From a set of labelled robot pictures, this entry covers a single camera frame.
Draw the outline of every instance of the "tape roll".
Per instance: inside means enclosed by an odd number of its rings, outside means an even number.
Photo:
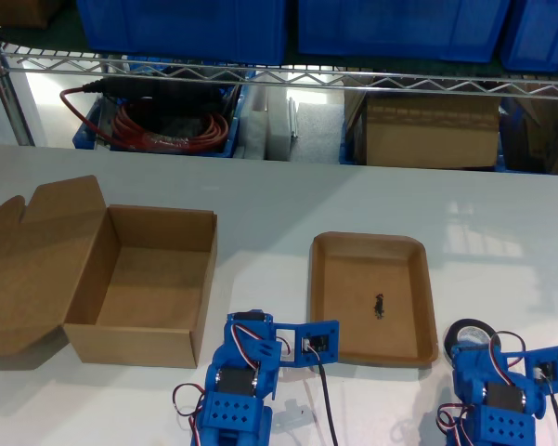
[[[452,348],[458,344],[466,346],[487,345],[495,330],[489,325],[477,319],[461,319],[452,323],[444,339],[444,350],[448,360],[452,359]],[[493,343],[501,346],[500,338],[497,337]]]

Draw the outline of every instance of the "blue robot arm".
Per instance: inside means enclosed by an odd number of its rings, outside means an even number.
[[[295,332],[294,361],[282,360],[277,330]],[[274,399],[280,367],[338,361],[338,334],[337,321],[277,324],[260,310],[229,314],[224,343],[206,373],[192,445],[267,446],[272,410],[264,398]]]
[[[449,423],[452,428],[438,419],[447,446],[534,446],[535,417],[545,415],[546,397],[558,393],[558,347],[502,353],[493,340],[459,342],[449,356],[462,414]],[[518,360],[526,374],[510,371]]]

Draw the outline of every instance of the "coiled red cable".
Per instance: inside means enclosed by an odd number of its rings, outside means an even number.
[[[157,153],[177,153],[177,154],[196,154],[210,151],[217,151],[227,141],[229,125],[219,113],[208,113],[202,116],[206,130],[197,137],[192,138],[173,138],[158,135],[138,125],[130,117],[130,112],[148,111],[153,102],[150,99],[141,99],[124,103],[117,111],[111,129],[113,137],[107,135],[98,126],[86,119],[66,98],[71,93],[84,92],[82,87],[71,88],[60,92],[59,97],[62,102],[79,118],[89,129],[101,136],[113,146],[117,146],[126,151],[143,151]]]

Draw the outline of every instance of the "blue 3d-printed part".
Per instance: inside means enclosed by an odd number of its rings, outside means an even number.
[[[241,356],[233,335],[232,326],[240,324],[262,339],[254,339],[239,333],[239,340],[248,357],[257,362],[257,372]],[[293,330],[292,345],[294,361],[283,361],[282,344],[277,340],[277,330]],[[324,364],[338,361],[337,321],[303,324],[274,323],[272,316],[261,310],[248,313],[233,313],[227,316],[224,343],[213,355],[213,362],[206,373],[205,394],[202,410],[196,417],[202,446],[267,446],[270,438],[272,410],[264,405],[264,398],[277,391],[280,367],[308,367],[318,364],[305,345],[311,342],[316,347]],[[227,387],[223,382],[231,369],[237,373],[235,386]],[[252,383],[243,385],[252,376]]]
[[[516,410],[496,407],[492,403],[491,388],[497,386],[502,391],[506,385],[493,367],[487,345],[466,345],[459,343],[452,348],[454,367],[454,392],[466,406],[463,427],[474,446],[535,446],[535,417],[541,419],[546,412],[546,397],[550,386],[546,379],[537,375],[544,369],[551,373],[551,386],[558,393],[558,347],[543,348],[525,352],[502,353],[494,347],[494,355],[501,370],[512,380]],[[524,359],[526,375],[510,372],[508,360]],[[464,434],[459,434],[461,446],[469,442]],[[447,446],[456,446],[454,429],[447,432]]]

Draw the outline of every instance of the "cardboard tray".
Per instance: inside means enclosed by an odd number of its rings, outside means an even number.
[[[341,361],[428,366],[438,346],[425,248],[409,237],[319,235],[312,244],[311,320],[340,322]]]
[[[196,367],[215,259],[212,212],[108,208],[95,177],[15,197],[0,207],[0,358],[63,328],[83,362]]]

